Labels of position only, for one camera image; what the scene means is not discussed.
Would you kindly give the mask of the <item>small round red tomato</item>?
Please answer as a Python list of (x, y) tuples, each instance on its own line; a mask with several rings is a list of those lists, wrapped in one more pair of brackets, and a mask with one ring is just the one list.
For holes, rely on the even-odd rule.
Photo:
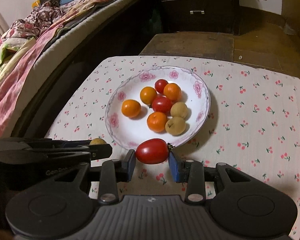
[(164, 93), (164, 88), (168, 85), (168, 82), (164, 79), (158, 79), (155, 82), (154, 88), (159, 94)]

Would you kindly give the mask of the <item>oval red tomato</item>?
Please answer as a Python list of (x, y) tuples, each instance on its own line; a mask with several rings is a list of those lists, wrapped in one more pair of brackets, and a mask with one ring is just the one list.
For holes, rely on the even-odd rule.
[(170, 99), (164, 96), (157, 96), (151, 105), (153, 111), (161, 112), (161, 113), (168, 113), (172, 107), (172, 102)]

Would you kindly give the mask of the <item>large brown longan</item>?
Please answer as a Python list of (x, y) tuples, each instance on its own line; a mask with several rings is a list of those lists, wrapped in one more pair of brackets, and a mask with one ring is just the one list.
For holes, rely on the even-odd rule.
[(175, 116), (168, 120), (165, 125), (165, 130), (167, 133), (178, 136), (181, 135), (186, 129), (186, 122), (183, 118)]

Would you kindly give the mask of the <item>beige mattress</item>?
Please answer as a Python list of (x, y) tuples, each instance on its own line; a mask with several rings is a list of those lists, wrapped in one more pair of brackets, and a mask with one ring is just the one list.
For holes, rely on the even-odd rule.
[(145, 42), (146, 0), (116, 0), (61, 30), (17, 84), (1, 137), (43, 137), (79, 84), (102, 60), (133, 54)]

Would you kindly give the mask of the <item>cherry print tablecloth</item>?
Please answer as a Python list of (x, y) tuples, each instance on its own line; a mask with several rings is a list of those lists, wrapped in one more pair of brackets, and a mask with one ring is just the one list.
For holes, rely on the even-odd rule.
[(121, 113), (127, 99), (158, 79), (176, 83), (189, 108), (179, 137), (162, 133), (183, 159), (213, 167), (224, 162), (289, 195), (298, 216), (290, 232), (300, 238), (300, 79), (217, 60), (170, 56), (111, 57), (102, 61), (53, 122), (47, 137), (101, 138), (122, 158), (157, 136), (147, 126), (151, 109), (131, 120)]

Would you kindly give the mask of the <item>white floral plate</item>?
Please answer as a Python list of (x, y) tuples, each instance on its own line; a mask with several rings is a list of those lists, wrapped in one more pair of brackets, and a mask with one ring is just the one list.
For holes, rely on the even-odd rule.
[(153, 138), (177, 147), (203, 127), (210, 105), (210, 92), (197, 74), (154, 67), (121, 82), (106, 107), (106, 128), (122, 148), (137, 148)]

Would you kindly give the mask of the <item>pink floral blanket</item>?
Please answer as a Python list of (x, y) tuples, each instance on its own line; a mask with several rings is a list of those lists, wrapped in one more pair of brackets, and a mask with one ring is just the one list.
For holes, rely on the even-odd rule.
[(73, 0), (64, 5), (45, 1), (25, 19), (14, 21), (0, 39), (0, 137), (12, 114), (17, 84), (34, 65), (47, 43), (98, 8), (116, 0)]

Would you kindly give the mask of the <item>dark wooden nightstand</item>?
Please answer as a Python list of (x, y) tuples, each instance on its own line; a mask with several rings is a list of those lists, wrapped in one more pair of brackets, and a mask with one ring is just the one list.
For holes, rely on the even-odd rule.
[(159, 33), (205, 31), (237, 34), (239, 0), (151, 0)]

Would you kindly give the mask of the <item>large orange tangerine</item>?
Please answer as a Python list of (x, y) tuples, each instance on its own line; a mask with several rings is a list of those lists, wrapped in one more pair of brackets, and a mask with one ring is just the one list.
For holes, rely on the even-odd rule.
[(148, 128), (155, 133), (163, 132), (165, 130), (166, 122), (167, 116), (161, 112), (153, 112), (147, 118)]

